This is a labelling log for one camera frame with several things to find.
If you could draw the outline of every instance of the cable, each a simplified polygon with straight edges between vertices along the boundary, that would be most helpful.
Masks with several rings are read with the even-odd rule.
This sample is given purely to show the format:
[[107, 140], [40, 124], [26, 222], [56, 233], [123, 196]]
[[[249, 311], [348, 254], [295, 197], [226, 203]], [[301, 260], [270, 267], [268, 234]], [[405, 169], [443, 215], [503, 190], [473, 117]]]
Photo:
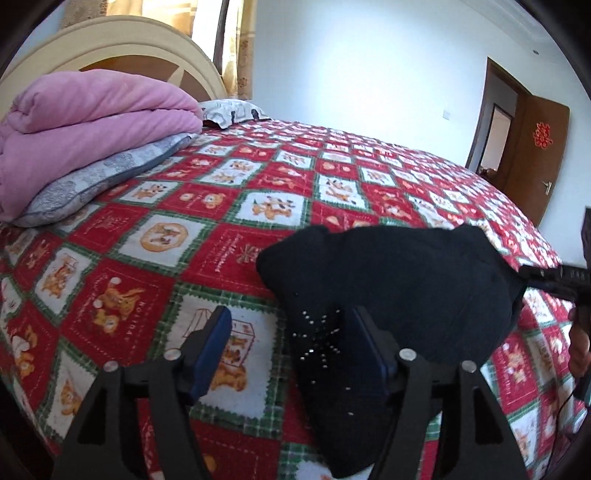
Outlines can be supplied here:
[[546, 465], [546, 471], [544, 472], [544, 476], [548, 475], [548, 470], [550, 469], [550, 464], [552, 463], [552, 457], [554, 456], [554, 451], [556, 450], [556, 443], [558, 441], [558, 424], [560, 423], [560, 414], [562, 410], [565, 408], [566, 404], [569, 402], [571, 398], [573, 398], [574, 390], [569, 395], [569, 397], [564, 401], [564, 403], [558, 409], [558, 415], [556, 415], [556, 428], [554, 429], [554, 441], [552, 442], [552, 450], [550, 450], [550, 458], [548, 458], [548, 465]]

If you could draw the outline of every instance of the hand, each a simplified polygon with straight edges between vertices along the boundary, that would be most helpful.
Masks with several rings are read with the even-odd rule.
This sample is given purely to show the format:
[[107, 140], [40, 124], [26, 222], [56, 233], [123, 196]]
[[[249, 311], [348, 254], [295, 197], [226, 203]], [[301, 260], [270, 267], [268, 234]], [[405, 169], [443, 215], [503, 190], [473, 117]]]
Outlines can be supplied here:
[[[576, 309], [569, 313], [569, 319], [573, 321], [576, 318]], [[569, 370], [575, 378], [580, 378], [587, 373], [591, 365], [591, 353], [589, 352], [589, 336], [584, 332], [578, 323], [573, 323], [570, 329], [570, 362]]]

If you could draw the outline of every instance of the door frame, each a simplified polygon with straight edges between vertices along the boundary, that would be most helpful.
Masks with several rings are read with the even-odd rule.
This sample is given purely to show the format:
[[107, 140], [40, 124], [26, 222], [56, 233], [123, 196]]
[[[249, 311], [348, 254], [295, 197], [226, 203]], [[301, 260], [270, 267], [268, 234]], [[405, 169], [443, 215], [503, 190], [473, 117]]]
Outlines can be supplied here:
[[[480, 114], [478, 116], [478, 123], [476, 124], [476, 131], [474, 133], [472, 147], [470, 148], [470, 153], [466, 160], [466, 168], [468, 168], [468, 166], [472, 162], [472, 157], [474, 156], [478, 136], [485, 125], [484, 112], [486, 107], [486, 99], [488, 97], [487, 94], [490, 88], [489, 79], [493, 75], [501, 79], [515, 93], [517, 93], [517, 107], [515, 109], [515, 116], [510, 115], [513, 118], [513, 120], [511, 121], [511, 126], [509, 127], [509, 133], [507, 135], [507, 141], [505, 143], [505, 148], [503, 150], [503, 155], [501, 157], [501, 163], [499, 164], [499, 168], [497, 170], [495, 177], [491, 180], [491, 183], [497, 189], [502, 190], [505, 184], [507, 183], [507, 178], [509, 177], [509, 173], [511, 172], [513, 159], [515, 157], [515, 149], [517, 147], [517, 142], [519, 141], [519, 135], [521, 133], [521, 127], [523, 125], [523, 120], [525, 116], [525, 104], [527, 101], [527, 97], [531, 96], [532, 94], [527, 88], [525, 88], [525, 86], [519, 80], [513, 77], [513, 75], [511, 75], [508, 71], [501, 67], [497, 62], [492, 60], [490, 57], [486, 59], [486, 76], [484, 82], [484, 89], [482, 92]], [[492, 117], [488, 120], [488, 128], [490, 133]]]

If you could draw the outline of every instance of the pillowcase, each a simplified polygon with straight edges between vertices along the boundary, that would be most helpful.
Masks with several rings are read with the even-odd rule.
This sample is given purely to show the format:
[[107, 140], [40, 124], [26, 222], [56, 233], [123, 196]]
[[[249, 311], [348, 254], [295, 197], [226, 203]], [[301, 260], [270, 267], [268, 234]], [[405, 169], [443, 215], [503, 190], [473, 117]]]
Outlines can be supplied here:
[[75, 170], [43, 188], [11, 223], [32, 227], [63, 220], [105, 190], [159, 165], [196, 137], [187, 133], [170, 135]]
[[248, 120], [270, 120], [271, 117], [253, 103], [235, 98], [223, 98], [199, 102], [203, 111], [203, 121], [219, 125], [220, 128], [231, 127]]

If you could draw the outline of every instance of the door handle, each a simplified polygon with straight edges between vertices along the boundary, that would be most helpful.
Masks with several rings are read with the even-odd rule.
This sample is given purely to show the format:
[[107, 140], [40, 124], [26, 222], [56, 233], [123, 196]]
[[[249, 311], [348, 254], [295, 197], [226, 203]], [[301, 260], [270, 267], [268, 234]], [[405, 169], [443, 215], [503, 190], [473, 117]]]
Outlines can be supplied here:
[[550, 194], [550, 190], [552, 189], [552, 182], [551, 181], [542, 181], [544, 187], [546, 187], [546, 195]]

